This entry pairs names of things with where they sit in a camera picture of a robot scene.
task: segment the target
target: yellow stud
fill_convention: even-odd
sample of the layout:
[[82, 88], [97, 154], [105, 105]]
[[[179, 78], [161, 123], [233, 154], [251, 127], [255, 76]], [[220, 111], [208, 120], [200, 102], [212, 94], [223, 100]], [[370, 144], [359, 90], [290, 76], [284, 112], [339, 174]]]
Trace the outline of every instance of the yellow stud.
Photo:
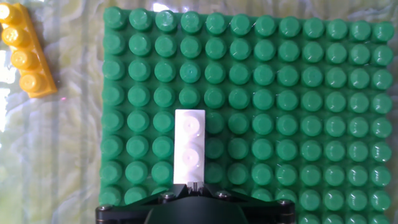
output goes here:
[[31, 73], [24, 75], [19, 79], [19, 86], [28, 93], [36, 93], [43, 89], [45, 83], [39, 74]]
[[0, 4], [0, 23], [18, 25], [22, 20], [21, 13], [8, 3]]
[[39, 60], [32, 52], [17, 50], [11, 55], [11, 63], [18, 69], [33, 70], [39, 65]]
[[13, 47], [26, 47], [30, 42], [28, 33], [18, 27], [4, 29], [1, 38], [4, 43]]

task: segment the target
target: green stud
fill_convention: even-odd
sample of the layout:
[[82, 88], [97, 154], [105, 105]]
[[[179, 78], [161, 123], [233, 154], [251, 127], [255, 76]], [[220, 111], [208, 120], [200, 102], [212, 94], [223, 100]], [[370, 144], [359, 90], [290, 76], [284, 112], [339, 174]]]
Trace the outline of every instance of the green stud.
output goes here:
[[214, 12], [210, 14], [206, 19], [206, 28], [207, 31], [212, 35], [220, 35], [222, 34], [228, 22], [225, 21], [224, 15], [219, 12]]
[[301, 98], [302, 107], [309, 112], [318, 111], [322, 104], [322, 97], [317, 91], [308, 91]]
[[371, 148], [372, 158], [377, 162], [387, 162], [390, 160], [391, 148], [385, 142], [377, 142]]
[[322, 84], [323, 75], [319, 68], [311, 66], [302, 73], [302, 83], [308, 87], [317, 87]]
[[118, 206], [122, 200], [120, 190], [115, 187], [107, 187], [101, 189], [99, 193], [100, 205], [115, 205]]
[[225, 79], [225, 69], [220, 63], [210, 63], [205, 69], [205, 78], [211, 84], [220, 84]]
[[169, 61], [160, 61], [155, 66], [155, 77], [160, 82], [168, 83], [175, 78], [175, 67]]
[[241, 110], [248, 107], [250, 103], [250, 96], [246, 90], [242, 88], [236, 88], [229, 93], [228, 101], [232, 108]]
[[149, 103], [150, 93], [149, 90], [141, 85], [134, 85], [127, 94], [129, 102], [136, 107], [145, 106]]
[[232, 184], [244, 184], [249, 177], [248, 168], [243, 164], [234, 163], [228, 168], [227, 177]]
[[369, 108], [369, 100], [364, 93], [354, 93], [349, 99], [349, 108], [355, 113], [365, 113]]
[[249, 153], [248, 143], [241, 138], [234, 138], [228, 143], [228, 154], [233, 159], [244, 159]]
[[207, 57], [213, 60], [218, 60], [224, 57], [226, 49], [225, 42], [217, 37], [210, 38], [205, 46]]
[[159, 159], [166, 159], [173, 154], [174, 142], [167, 136], [160, 136], [152, 143], [152, 152]]
[[118, 7], [109, 7], [104, 11], [105, 26], [112, 29], [121, 29], [126, 25], [127, 16]]
[[105, 112], [101, 118], [102, 128], [106, 131], [117, 131], [124, 124], [123, 115], [118, 111]]
[[129, 65], [129, 75], [134, 81], [143, 82], [149, 78], [150, 67], [143, 60], [134, 60]]
[[308, 63], [317, 63], [322, 60], [324, 55], [323, 49], [317, 42], [309, 42], [303, 48], [303, 59]]
[[331, 186], [339, 186], [344, 181], [344, 170], [340, 166], [330, 166], [324, 175], [326, 182]]
[[342, 19], [330, 21], [327, 28], [328, 36], [333, 40], [341, 40], [347, 36], [348, 28]]
[[102, 91], [104, 105], [116, 106], [123, 102], [124, 91], [120, 86], [105, 86]]
[[332, 64], [341, 64], [347, 59], [347, 50], [339, 43], [332, 44], [326, 50], [326, 59]]
[[322, 122], [316, 116], [307, 116], [301, 121], [301, 130], [307, 136], [317, 136], [322, 132]]
[[251, 197], [254, 197], [256, 199], [265, 201], [265, 202], [270, 202], [272, 201], [272, 194], [266, 190], [266, 189], [256, 189], [252, 192]]
[[368, 147], [361, 141], [352, 142], [348, 146], [348, 157], [354, 162], [363, 162], [368, 158]]
[[321, 158], [322, 148], [319, 142], [308, 140], [301, 145], [301, 156], [307, 161], [317, 161]]
[[177, 51], [177, 44], [173, 37], [161, 35], [155, 41], [155, 50], [163, 58], [171, 57]]
[[292, 165], [283, 164], [276, 168], [276, 179], [284, 186], [290, 186], [296, 182], [297, 171]]
[[205, 92], [204, 101], [211, 109], [218, 109], [224, 105], [225, 95], [219, 88], [209, 88]]
[[372, 132], [376, 137], [387, 138], [392, 132], [392, 125], [386, 118], [378, 118], [373, 121]]
[[157, 28], [163, 32], [172, 32], [177, 27], [178, 20], [174, 12], [170, 10], [163, 10], [158, 12], [155, 16], [155, 23]]
[[218, 138], [206, 140], [205, 155], [209, 159], [218, 159], [224, 153], [224, 144]]
[[173, 105], [175, 100], [174, 91], [167, 86], [160, 86], [155, 90], [154, 101], [157, 106], [162, 108], [168, 108]]
[[378, 66], [387, 66], [392, 62], [394, 53], [387, 45], [378, 46], [372, 57], [372, 62]]
[[377, 94], [372, 100], [372, 108], [379, 114], [386, 114], [392, 109], [392, 100], [385, 93]]
[[300, 217], [298, 224], [321, 224], [318, 217], [312, 214], [305, 214]]
[[332, 88], [341, 88], [346, 84], [347, 76], [341, 68], [335, 67], [328, 71], [325, 81]]
[[300, 30], [301, 25], [293, 16], [285, 17], [279, 23], [279, 31], [286, 38], [295, 37], [299, 34]]
[[267, 62], [274, 58], [276, 53], [274, 44], [269, 40], [260, 40], [254, 47], [254, 56], [261, 62]]
[[267, 160], [273, 154], [272, 143], [266, 139], [257, 139], [251, 146], [251, 152], [259, 160]]
[[132, 184], [141, 184], [148, 176], [147, 166], [140, 161], [134, 161], [126, 167], [126, 178]]
[[339, 190], [329, 190], [323, 196], [323, 203], [331, 211], [338, 211], [343, 208], [344, 195]]
[[102, 73], [109, 80], [119, 80], [126, 74], [125, 66], [120, 60], [105, 60]]
[[219, 113], [206, 113], [206, 131], [210, 134], [218, 134], [224, 129], [224, 118]]
[[205, 182], [209, 184], [217, 184], [223, 180], [224, 171], [223, 168], [215, 163], [211, 162], [206, 164], [205, 167]]
[[278, 83], [282, 86], [294, 86], [299, 81], [299, 73], [293, 66], [287, 65], [278, 71], [277, 78]]
[[361, 187], [368, 181], [368, 172], [363, 166], [353, 166], [347, 171], [347, 179], [352, 185]]
[[257, 134], [266, 135], [274, 129], [274, 122], [268, 114], [259, 114], [253, 119], [252, 128]]
[[299, 105], [299, 99], [292, 90], [285, 90], [279, 93], [276, 102], [278, 107], [284, 111], [294, 110]]
[[349, 84], [356, 89], [363, 89], [369, 85], [369, 74], [363, 68], [353, 70], [349, 75]]
[[133, 111], [127, 118], [127, 125], [131, 131], [143, 132], [149, 126], [148, 114], [143, 111]]
[[250, 72], [242, 63], [234, 64], [229, 70], [229, 80], [236, 85], [246, 84], [250, 80]]
[[244, 114], [235, 113], [229, 118], [228, 127], [235, 134], [244, 134], [248, 131], [250, 122]]
[[181, 90], [179, 99], [185, 108], [194, 108], [199, 104], [200, 94], [197, 89], [188, 86]]
[[283, 42], [278, 49], [278, 56], [284, 62], [294, 62], [300, 55], [297, 44], [291, 40]]
[[126, 49], [126, 41], [117, 33], [106, 34], [103, 39], [106, 54], [121, 55]]
[[305, 166], [300, 173], [301, 181], [307, 186], [315, 186], [321, 181], [321, 170], [314, 165]]
[[231, 19], [231, 32], [241, 37], [249, 33], [252, 23], [245, 14], [238, 14]]
[[276, 128], [281, 134], [291, 136], [297, 132], [299, 125], [292, 115], [287, 114], [278, 118]]
[[127, 153], [135, 159], [144, 157], [144, 155], [147, 154], [148, 149], [148, 140], [142, 136], [133, 136], [126, 144]]
[[181, 41], [180, 50], [186, 58], [194, 59], [201, 52], [201, 43], [196, 37], [187, 36]]
[[101, 142], [102, 158], [114, 158], [123, 150], [123, 142], [117, 136], [103, 137]]
[[276, 154], [284, 161], [291, 161], [297, 156], [297, 145], [292, 140], [281, 140], [276, 145]]
[[256, 34], [260, 37], [268, 37], [272, 35], [275, 32], [276, 27], [277, 24], [271, 16], [258, 17], [254, 25]]
[[269, 90], [261, 89], [253, 94], [253, 105], [259, 110], [268, 110], [274, 104], [274, 96]]
[[349, 52], [349, 60], [354, 65], [364, 65], [369, 62], [371, 53], [363, 44], [357, 44]]
[[366, 21], [357, 21], [351, 24], [349, 34], [355, 41], [368, 40], [371, 35], [371, 26]]
[[189, 11], [181, 16], [181, 28], [188, 34], [196, 34], [200, 31], [203, 22], [197, 12]]
[[122, 166], [114, 161], [104, 162], [99, 170], [101, 182], [113, 184], [117, 182], [123, 174]]
[[331, 112], [342, 112], [346, 108], [346, 98], [339, 91], [334, 91], [327, 96], [325, 106]]
[[151, 42], [145, 34], [134, 34], [130, 37], [129, 48], [131, 52], [137, 56], [146, 56], [151, 49]]
[[146, 31], [152, 27], [152, 16], [145, 9], [135, 9], [130, 12], [129, 21], [131, 26], [139, 31]]
[[282, 190], [275, 196], [275, 198], [276, 198], [277, 200], [280, 200], [280, 199], [291, 200], [293, 203], [296, 203], [296, 202], [297, 202], [296, 194], [295, 194], [293, 191], [289, 190], [289, 189], [282, 189]]
[[323, 35], [325, 26], [323, 25], [322, 20], [313, 17], [304, 22], [303, 31], [309, 39], [316, 39]]
[[387, 192], [378, 190], [371, 195], [372, 207], [378, 212], [384, 212], [391, 206], [391, 198]]
[[129, 205], [147, 197], [147, 192], [142, 187], [132, 187], [124, 194], [124, 203]]
[[378, 90], [387, 90], [392, 85], [393, 79], [388, 70], [381, 69], [373, 74], [372, 82]]
[[338, 162], [344, 159], [346, 154], [344, 145], [339, 141], [331, 141], [325, 146], [325, 155], [328, 160]]
[[156, 163], [150, 172], [157, 184], [169, 184], [173, 179], [173, 167], [165, 161]]
[[372, 169], [370, 177], [374, 185], [385, 187], [391, 181], [391, 173], [385, 166], [377, 166]]
[[376, 42], [387, 42], [394, 36], [394, 27], [390, 22], [379, 22], [373, 25], [373, 39]]
[[353, 190], [347, 195], [347, 204], [354, 211], [362, 211], [368, 204], [366, 194], [362, 190]]
[[236, 60], [244, 60], [249, 57], [251, 53], [251, 47], [249, 42], [245, 39], [235, 39], [229, 47], [229, 52], [232, 58]]
[[254, 82], [260, 86], [270, 85], [275, 78], [274, 71], [269, 65], [258, 66], [253, 73]]
[[368, 134], [368, 122], [362, 117], [353, 118], [348, 124], [348, 132], [354, 137], [363, 138]]
[[200, 78], [200, 67], [195, 62], [185, 62], [180, 68], [180, 77], [185, 83], [195, 83]]
[[161, 111], [154, 116], [153, 124], [158, 132], [167, 133], [174, 128], [174, 117], [167, 111]]
[[321, 197], [314, 190], [306, 190], [300, 195], [300, 204], [308, 211], [315, 211], [321, 204]]

